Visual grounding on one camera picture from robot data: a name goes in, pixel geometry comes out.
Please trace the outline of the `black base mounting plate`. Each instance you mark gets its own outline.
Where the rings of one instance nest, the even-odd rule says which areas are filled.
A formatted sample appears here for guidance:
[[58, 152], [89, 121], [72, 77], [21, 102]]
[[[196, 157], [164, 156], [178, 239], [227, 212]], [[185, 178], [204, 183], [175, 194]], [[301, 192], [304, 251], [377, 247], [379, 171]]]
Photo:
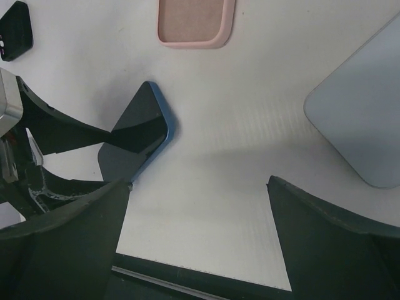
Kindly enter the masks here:
[[282, 289], [115, 254], [112, 270], [201, 299], [293, 299]]

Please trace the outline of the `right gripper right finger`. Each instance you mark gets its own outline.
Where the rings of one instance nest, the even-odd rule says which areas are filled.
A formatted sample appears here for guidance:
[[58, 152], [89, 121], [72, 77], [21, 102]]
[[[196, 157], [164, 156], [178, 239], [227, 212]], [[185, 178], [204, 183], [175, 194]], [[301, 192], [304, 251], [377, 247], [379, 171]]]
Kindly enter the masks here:
[[295, 299], [399, 299], [399, 228], [272, 176], [269, 201]]

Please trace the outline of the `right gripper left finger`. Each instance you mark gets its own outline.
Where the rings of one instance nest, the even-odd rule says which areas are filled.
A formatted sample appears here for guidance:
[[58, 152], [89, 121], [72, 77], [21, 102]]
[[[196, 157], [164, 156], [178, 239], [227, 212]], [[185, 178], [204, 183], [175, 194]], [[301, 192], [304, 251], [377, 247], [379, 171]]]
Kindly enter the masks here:
[[114, 181], [1, 229], [1, 299], [102, 299], [129, 194]]

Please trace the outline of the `blue phone black screen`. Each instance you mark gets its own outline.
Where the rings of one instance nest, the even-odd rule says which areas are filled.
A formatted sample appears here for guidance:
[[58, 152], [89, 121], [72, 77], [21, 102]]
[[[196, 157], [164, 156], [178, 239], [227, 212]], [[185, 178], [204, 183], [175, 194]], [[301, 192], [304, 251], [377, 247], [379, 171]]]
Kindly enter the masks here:
[[159, 86], [143, 82], [98, 152], [102, 179], [134, 182], [173, 140], [176, 128]]

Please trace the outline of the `black phone case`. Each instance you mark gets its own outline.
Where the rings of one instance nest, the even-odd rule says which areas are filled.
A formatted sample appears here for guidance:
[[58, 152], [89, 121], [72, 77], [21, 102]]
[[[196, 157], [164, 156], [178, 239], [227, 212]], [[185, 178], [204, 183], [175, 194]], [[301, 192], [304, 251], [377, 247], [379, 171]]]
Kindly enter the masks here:
[[16, 1], [1, 18], [1, 59], [10, 62], [33, 47], [28, 5]]

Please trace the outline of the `pink phone case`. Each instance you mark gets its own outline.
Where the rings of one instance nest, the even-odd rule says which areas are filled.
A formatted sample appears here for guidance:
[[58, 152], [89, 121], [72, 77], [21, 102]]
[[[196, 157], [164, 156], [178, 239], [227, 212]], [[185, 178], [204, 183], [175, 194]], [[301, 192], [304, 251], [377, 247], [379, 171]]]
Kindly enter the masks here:
[[231, 35], [235, 5], [235, 1], [159, 1], [157, 38], [169, 48], [221, 48]]

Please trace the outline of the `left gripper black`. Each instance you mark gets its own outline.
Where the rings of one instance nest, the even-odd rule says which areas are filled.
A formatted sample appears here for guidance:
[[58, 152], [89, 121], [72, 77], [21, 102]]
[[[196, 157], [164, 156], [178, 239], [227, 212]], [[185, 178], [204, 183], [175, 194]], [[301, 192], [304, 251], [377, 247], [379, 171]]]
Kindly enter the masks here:
[[77, 202], [92, 203], [125, 192], [125, 181], [82, 181], [61, 178], [35, 166], [26, 128], [44, 155], [63, 153], [108, 140], [110, 132], [85, 124], [51, 107], [17, 77], [23, 114], [18, 126], [1, 137], [1, 203], [26, 219]]

